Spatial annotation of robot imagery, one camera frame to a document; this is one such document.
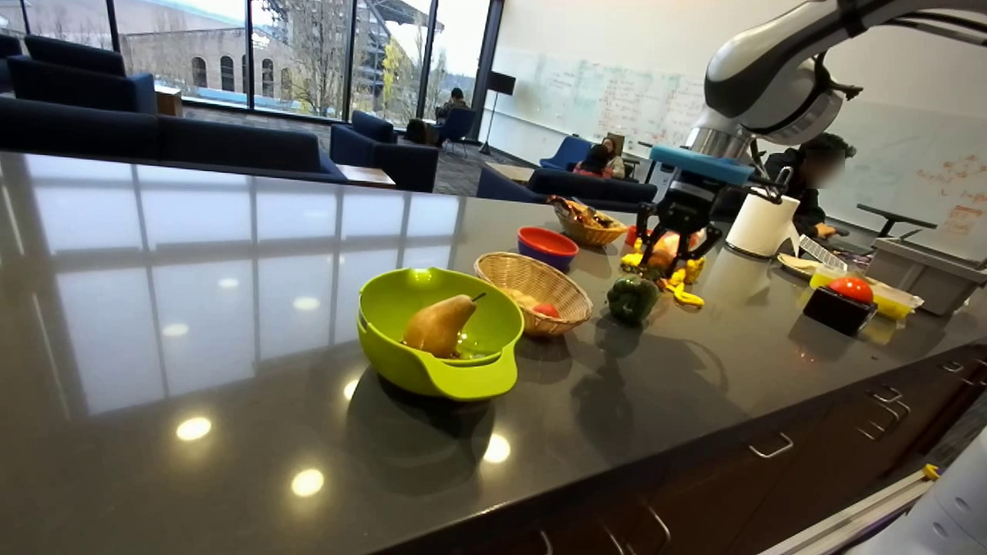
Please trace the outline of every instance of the dark gray countertop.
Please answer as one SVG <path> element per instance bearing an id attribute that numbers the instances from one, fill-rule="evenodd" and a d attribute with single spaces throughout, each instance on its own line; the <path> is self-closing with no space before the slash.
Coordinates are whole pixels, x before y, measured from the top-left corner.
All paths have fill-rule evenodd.
<path id="1" fill-rule="evenodd" d="M 449 410 L 382 389 L 356 288 L 471 270 L 545 206 L 12 158 L 0 211 L 3 551 L 374 551 L 979 340 L 985 306 L 845 340 L 804 277 L 716 251 L 703 311 L 518 345 L 520 382 Z M 174 426 L 205 417 L 203 442 Z M 322 476 L 313 496 L 293 479 Z"/>

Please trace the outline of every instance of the wall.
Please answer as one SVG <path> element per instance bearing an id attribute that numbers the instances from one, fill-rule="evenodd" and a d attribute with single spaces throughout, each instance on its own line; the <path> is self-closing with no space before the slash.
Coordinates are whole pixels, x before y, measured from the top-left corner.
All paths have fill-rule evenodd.
<path id="1" fill-rule="evenodd" d="M 520 161 L 552 154 L 563 133 L 681 142 L 703 114 L 705 59 L 787 6 L 793 0 L 508 0 L 493 67 L 518 86 L 488 99 L 496 114 L 483 133 Z M 877 225 L 854 204 L 891 200 L 941 222 L 945 247 L 987 257 L 987 51 L 877 29 L 836 46 L 826 65 L 862 86 L 832 125 L 857 158 L 826 182 L 828 212 Z"/>

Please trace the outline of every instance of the floor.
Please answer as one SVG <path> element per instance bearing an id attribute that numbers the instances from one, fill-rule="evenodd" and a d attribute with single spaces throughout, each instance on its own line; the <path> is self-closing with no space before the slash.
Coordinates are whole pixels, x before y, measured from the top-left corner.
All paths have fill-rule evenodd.
<path id="1" fill-rule="evenodd" d="M 269 125 L 269 130 L 306 130 L 306 133 L 316 135 L 322 154 L 331 150 L 331 125 L 327 124 L 299 124 L 299 121 L 209 110 L 209 108 L 187 108 L 187 106 L 186 106 L 182 116 L 246 124 L 246 125 Z M 508 158 L 482 154 L 482 145 L 459 145 L 459 142 L 442 145 L 436 191 L 471 197 L 475 186 L 482 180 L 482 161 L 508 161 Z"/>

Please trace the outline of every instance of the green bowl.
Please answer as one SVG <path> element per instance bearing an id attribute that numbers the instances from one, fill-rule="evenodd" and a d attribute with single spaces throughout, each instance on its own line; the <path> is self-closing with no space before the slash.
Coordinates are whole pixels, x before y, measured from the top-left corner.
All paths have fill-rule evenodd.
<path id="1" fill-rule="evenodd" d="M 461 328 L 459 359 L 436 359 L 404 345 L 407 320 L 447 297 L 479 297 Z M 371 367 L 391 384 L 452 402 L 507 396 L 518 382 L 516 345 L 525 332 L 518 306 L 496 288 L 444 268 L 377 275 L 360 291 L 356 340 Z"/>

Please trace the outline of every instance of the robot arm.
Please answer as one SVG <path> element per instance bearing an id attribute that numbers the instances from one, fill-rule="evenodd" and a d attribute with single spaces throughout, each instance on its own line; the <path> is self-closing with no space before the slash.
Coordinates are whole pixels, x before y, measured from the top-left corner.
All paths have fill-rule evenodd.
<path id="1" fill-rule="evenodd" d="M 824 133 L 841 99 L 859 93 L 828 80 L 824 51 L 872 24 L 895 21 L 985 46 L 985 36 L 937 29 L 947 21 L 985 33 L 985 24 L 924 9 L 987 13 L 987 0 L 804 0 L 769 24 L 738 33 L 705 67 L 711 125 L 780 145 Z"/>

